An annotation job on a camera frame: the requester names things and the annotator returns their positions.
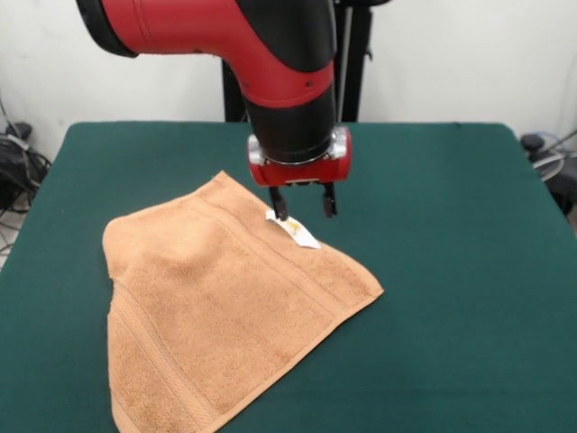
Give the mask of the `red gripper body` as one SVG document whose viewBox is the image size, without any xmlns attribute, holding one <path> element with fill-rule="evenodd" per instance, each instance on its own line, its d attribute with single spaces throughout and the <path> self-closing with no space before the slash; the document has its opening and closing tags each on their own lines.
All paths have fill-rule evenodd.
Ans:
<svg viewBox="0 0 577 433">
<path fill-rule="evenodd" d="M 257 137 L 251 134 L 247 140 L 247 157 L 250 173 L 261 187 L 332 183 L 348 178 L 353 161 L 353 138 L 348 127 L 335 127 L 328 150 L 320 158 L 301 164 L 285 164 L 266 157 Z"/>
</svg>

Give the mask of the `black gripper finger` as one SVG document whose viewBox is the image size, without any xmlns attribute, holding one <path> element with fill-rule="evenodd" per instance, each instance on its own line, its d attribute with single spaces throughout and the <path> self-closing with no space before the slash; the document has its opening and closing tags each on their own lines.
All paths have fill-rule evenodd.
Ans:
<svg viewBox="0 0 577 433">
<path fill-rule="evenodd" d="M 275 217 L 280 221 L 286 221 L 289 217 L 289 212 L 279 187 L 269 187 L 269 193 Z"/>
<path fill-rule="evenodd" d="M 323 183 L 322 186 L 324 189 L 322 195 L 324 214 L 327 218 L 333 218 L 338 213 L 334 183 L 333 182 Z"/>
</svg>

